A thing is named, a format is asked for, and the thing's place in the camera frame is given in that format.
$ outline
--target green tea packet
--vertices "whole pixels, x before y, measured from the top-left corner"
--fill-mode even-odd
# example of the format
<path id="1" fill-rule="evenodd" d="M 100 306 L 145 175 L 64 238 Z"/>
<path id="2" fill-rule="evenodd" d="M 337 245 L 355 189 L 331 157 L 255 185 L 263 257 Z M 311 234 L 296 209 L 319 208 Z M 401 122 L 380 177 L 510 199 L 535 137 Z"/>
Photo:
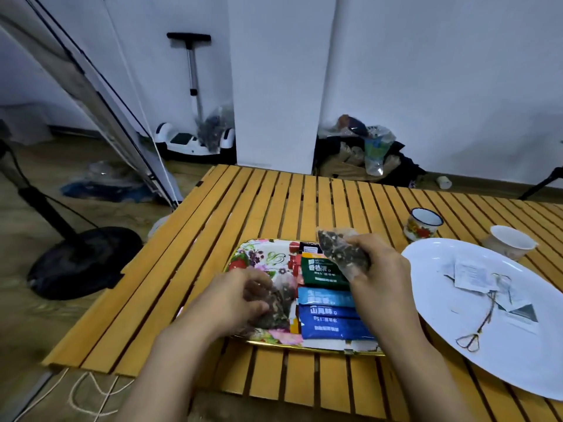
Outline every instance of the green tea packet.
<path id="1" fill-rule="evenodd" d="M 336 263 L 323 254 L 303 252 L 301 273 L 305 286 L 336 290 L 350 289 L 348 280 L 342 275 Z"/>

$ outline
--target paper cup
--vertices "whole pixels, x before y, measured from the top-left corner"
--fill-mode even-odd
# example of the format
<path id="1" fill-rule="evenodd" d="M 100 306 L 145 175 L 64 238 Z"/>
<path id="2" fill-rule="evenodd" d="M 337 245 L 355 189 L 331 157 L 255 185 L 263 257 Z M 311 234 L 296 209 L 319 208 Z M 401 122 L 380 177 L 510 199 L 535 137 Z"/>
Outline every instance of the paper cup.
<path id="1" fill-rule="evenodd" d="M 491 235 L 481 242 L 483 247 L 496 251 L 513 261 L 517 261 L 538 245 L 523 232 L 502 225 L 492 226 L 490 233 Z"/>
<path id="2" fill-rule="evenodd" d="M 411 241 L 429 239 L 436 235 L 438 227 L 444 220 L 432 210 L 417 207 L 411 210 L 411 216 L 406 221 L 403 234 Z"/>

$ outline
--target floral tray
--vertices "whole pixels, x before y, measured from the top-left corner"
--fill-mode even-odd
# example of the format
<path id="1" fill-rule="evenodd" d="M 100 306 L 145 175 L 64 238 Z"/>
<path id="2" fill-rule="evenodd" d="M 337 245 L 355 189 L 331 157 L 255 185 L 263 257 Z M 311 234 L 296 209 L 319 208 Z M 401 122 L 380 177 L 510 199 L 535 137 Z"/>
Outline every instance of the floral tray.
<path id="1" fill-rule="evenodd" d="M 314 352 L 343 352 L 362 355 L 383 355 L 381 348 L 373 340 L 307 339 L 301 337 L 299 319 L 296 316 L 297 288 L 302 285 L 301 267 L 299 266 L 303 250 L 320 253 L 317 243 L 256 239 L 241 244 L 231 255 L 225 271 L 235 268 L 254 267 L 266 272 L 278 290 L 282 285 L 285 291 L 292 290 L 291 307 L 286 314 L 289 318 L 288 329 L 260 329 L 248 327 L 238 334 L 249 343 L 261 346 L 294 348 Z"/>

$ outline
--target right hand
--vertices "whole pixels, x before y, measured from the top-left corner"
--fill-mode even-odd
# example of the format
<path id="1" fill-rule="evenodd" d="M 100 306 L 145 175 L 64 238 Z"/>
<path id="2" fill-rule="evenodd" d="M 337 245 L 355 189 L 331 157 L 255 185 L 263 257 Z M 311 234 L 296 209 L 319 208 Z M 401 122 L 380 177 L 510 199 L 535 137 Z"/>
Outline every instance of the right hand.
<path id="1" fill-rule="evenodd" d="M 347 237 L 361 247 L 371 260 L 366 274 L 350 281 L 356 311 L 383 346 L 424 338 L 414 304 L 411 264 L 376 234 Z"/>

